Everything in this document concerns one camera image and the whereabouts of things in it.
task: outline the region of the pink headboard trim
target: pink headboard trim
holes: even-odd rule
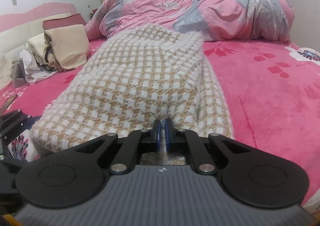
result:
[[[73,4],[52,2],[40,5],[26,13],[3,15],[0,16],[0,32],[22,25],[32,20],[65,12],[71,12],[72,15],[78,13],[76,7]]]

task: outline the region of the pink and gray duvet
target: pink and gray duvet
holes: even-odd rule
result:
[[[182,33],[202,31],[206,41],[289,40],[294,11],[284,0],[105,0],[86,25],[89,40],[110,38],[148,23]]]

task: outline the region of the fuzzy knit garment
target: fuzzy knit garment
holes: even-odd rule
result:
[[[50,151],[106,133],[124,137],[172,118],[200,136],[231,137],[228,108],[202,51],[203,35],[149,24],[108,39],[32,127]]]

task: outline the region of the bed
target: bed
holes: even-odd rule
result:
[[[111,37],[117,33],[116,29],[111,33],[104,35]],[[89,57],[105,41],[105,38],[92,40]],[[285,41],[227,40],[203,44],[228,105],[234,138],[300,165],[310,178],[303,206],[314,213],[320,207],[320,127],[317,125],[320,67],[301,58],[296,49],[297,46]],[[80,69],[61,72],[18,89],[8,85],[0,91],[0,105],[18,94],[7,111],[21,108],[26,114],[41,116]]]

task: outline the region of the silver screw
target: silver screw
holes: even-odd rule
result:
[[[111,166],[111,170],[114,172],[123,172],[127,169],[127,166],[124,164],[114,164]]]
[[[215,167],[213,165],[210,164],[202,164],[199,166],[200,171],[205,172],[205,173],[209,173],[214,171]]]

